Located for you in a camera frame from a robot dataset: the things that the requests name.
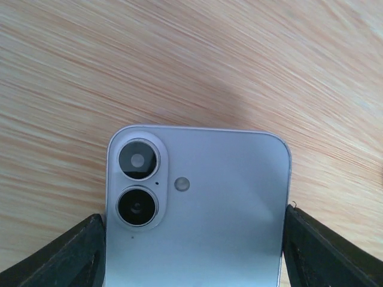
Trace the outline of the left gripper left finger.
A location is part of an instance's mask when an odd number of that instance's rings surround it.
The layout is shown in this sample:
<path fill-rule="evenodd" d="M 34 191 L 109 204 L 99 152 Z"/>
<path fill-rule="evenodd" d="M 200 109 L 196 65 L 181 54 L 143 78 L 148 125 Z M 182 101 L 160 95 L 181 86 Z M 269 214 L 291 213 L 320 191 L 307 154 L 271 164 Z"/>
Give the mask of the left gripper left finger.
<path fill-rule="evenodd" d="M 105 228 L 90 215 L 34 254 L 1 272 L 1 286 L 102 286 Z"/>

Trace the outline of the light blue smartphone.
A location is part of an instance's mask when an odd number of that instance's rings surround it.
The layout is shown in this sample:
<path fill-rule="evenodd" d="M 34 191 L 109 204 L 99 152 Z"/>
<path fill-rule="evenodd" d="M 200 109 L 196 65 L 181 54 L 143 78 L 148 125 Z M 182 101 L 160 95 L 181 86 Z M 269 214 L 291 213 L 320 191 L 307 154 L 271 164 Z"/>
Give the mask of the light blue smartphone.
<path fill-rule="evenodd" d="M 128 126 L 110 140 L 105 286 L 278 286 L 291 177 L 267 132 Z"/>

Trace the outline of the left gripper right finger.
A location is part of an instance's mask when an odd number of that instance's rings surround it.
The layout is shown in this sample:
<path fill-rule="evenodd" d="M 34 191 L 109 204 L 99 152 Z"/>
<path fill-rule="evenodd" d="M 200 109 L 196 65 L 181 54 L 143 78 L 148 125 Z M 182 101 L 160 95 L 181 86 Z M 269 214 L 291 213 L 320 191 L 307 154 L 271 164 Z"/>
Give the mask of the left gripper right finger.
<path fill-rule="evenodd" d="M 382 261 L 288 205 L 283 254 L 291 286 L 382 286 Z"/>

